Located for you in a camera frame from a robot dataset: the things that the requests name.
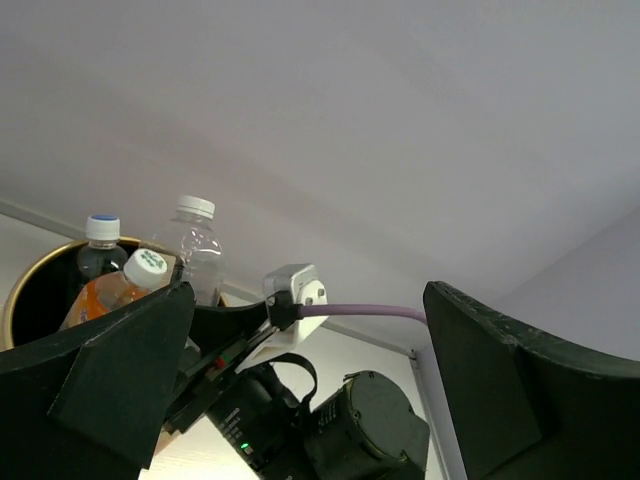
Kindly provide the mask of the blue label water bottle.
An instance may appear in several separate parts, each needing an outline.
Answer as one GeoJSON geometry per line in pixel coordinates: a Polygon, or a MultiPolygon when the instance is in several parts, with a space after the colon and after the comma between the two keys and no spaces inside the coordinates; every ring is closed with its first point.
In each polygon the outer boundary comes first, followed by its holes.
{"type": "Polygon", "coordinates": [[[120,271],[128,260],[119,245],[120,219],[114,215],[94,214],[85,224],[87,244],[76,257],[73,286],[77,293],[90,281],[120,271]]]}

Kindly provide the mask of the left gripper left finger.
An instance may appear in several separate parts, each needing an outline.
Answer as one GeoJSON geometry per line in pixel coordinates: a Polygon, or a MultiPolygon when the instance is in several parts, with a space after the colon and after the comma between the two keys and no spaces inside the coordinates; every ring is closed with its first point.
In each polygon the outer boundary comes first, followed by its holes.
{"type": "Polygon", "coordinates": [[[4,479],[136,479],[150,466],[195,308],[174,284],[1,354],[4,479]]]}

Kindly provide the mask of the orange drink bottle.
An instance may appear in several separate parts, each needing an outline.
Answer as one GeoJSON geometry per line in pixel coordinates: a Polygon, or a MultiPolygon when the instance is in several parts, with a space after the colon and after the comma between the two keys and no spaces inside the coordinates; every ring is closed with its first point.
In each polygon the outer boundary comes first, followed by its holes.
{"type": "Polygon", "coordinates": [[[59,330],[95,320],[158,289],[168,272],[165,259],[153,250],[137,249],[120,271],[89,281],[73,302],[59,330]]]}

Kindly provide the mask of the clear bottle white cap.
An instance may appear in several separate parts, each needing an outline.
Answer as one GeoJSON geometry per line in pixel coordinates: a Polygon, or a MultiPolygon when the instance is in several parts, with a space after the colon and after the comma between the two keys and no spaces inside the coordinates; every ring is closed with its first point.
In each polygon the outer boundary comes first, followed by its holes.
{"type": "Polygon", "coordinates": [[[215,204],[192,195],[178,198],[175,213],[147,245],[168,265],[168,281],[186,281],[196,304],[217,306],[223,284],[224,258],[213,231],[215,204]]]}

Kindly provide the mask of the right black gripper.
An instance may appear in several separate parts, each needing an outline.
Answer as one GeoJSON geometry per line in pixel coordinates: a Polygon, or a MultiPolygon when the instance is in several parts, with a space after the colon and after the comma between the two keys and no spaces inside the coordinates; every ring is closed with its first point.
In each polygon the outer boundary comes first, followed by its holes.
{"type": "Polygon", "coordinates": [[[280,437],[280,296],[244,307],[198,306],[190,339],[199,348],[179,368],[163,432],[187,432],[205,417],[227,440],[280,437]]]}

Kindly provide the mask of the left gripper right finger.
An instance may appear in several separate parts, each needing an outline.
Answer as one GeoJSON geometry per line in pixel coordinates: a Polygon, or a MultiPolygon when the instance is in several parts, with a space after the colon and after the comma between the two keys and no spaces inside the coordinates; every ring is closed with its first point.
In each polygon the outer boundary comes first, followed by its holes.
{"type": "Polygon", "coordinates": [[[636,479],[639,364],[434,281],[423,294],[469,479],[636,479]]]}

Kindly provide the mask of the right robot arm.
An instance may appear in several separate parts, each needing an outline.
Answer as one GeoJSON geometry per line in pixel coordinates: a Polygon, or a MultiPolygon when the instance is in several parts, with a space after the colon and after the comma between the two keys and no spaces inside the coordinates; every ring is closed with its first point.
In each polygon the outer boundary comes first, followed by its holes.
{"type": "Polygon", "coordinates": [[[312,304],[284,291],[243,307],[199,306],[191,334],[202,356],[179,373],[160,444],[207,418],[260,479],[423,478],[430,427],[387,376],[347,374],[313,407],[317,390],[297,398],[273,367],[298,366],[316,380],[309,360],[295,352],[259,359],[278,334],[332,315],[426,321],[411,308],[312,304]]]}

